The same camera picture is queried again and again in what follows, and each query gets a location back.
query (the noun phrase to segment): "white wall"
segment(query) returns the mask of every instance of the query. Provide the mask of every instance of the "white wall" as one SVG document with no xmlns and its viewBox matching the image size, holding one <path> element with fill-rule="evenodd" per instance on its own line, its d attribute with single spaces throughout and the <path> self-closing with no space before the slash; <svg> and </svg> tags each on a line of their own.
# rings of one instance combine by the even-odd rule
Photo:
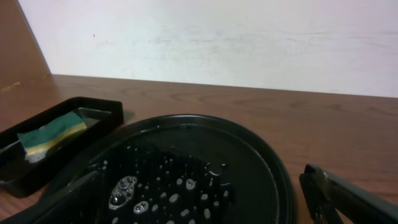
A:
<svg viewBox="0 0 398 224">
<path fill-rule="evenodd" d="M 398 97 L 396 0 L 19 2 L 54 74 Z"/>
</svg>

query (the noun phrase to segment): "round tray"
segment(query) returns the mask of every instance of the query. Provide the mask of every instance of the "round tray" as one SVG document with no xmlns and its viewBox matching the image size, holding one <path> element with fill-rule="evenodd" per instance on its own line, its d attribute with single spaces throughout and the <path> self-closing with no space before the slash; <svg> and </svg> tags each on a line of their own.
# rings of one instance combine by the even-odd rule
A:
<svg viewBox="0 0 398 224">
<path fill-rule="evenodd" d="M 146 119 L 100 139 L 51 181 L 42 198 L 80 178 L 109 151 L 131 144 L 177 149 L 205 162 L 227 164 L 223 175 L 235 189 L 235 203 L 223 223 L 295 223 L 289 175 L 271 147 L 236 123 L 195 114 Z"/>
</svg>

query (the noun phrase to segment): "green scouring pad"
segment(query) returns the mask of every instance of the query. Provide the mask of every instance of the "green scouring pad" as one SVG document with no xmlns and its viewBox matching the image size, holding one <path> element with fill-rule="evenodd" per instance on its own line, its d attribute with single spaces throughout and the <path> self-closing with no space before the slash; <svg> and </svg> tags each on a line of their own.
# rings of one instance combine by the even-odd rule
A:
<svg viewBox="0 0 398 224">
<path fill-rule="evenodd" d="M 45 153 L 51 147 L 86 128 L 81 117 L 74 112 L 69 112 L 39 129 L 17 135 L 25 148 L 25 158 L 30 162 L 37 162 L 45 157 Z"/>
</svg>

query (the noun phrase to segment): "wooden table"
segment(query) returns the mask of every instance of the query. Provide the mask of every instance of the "wooden table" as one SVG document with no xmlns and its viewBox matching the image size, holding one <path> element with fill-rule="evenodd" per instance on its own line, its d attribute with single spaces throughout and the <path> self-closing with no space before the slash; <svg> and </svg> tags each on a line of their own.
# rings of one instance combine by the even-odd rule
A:
<svg viewBox="0 0 398 224">
<path fill-rule="evenodd" d="M 104 78 L 46 76 L 0 91 L 0 131 L 73 96 L 123 102 L 126 124 L 198 113 L 229 119 L 267 141 L 285 164 L 298 222 L 311 223 L 299 185 L 318 164 L 398 203 L 398 99 Z M 35 203 L 0 192 L 0 220 Z"/>
</svg>

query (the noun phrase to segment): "brown wooden panel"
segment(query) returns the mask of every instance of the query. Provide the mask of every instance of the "brown wooden panel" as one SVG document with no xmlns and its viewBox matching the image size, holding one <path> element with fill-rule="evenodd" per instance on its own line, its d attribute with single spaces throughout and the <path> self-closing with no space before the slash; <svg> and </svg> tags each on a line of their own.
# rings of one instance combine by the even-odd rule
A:
<svg viewBox="0 0 398 224">
<path fill-rule="evenodd" d="M 18 2 L 1 0 L 0 91 L 8 91 L 49 74 Z"/>
<path fill-rule="evenodd" d="M 0 94 L 0 131 L 74 96 L 122 101 L 127 124 L 198 113 L 249 128 L 285 164 L 296 193 L 297 223 L 312 222 L 299 184 L 307 163 L 398 203 L 398 98 L 54 75 Z M 29 203 L 4 194 L 0 220 Z"/>
</svg>

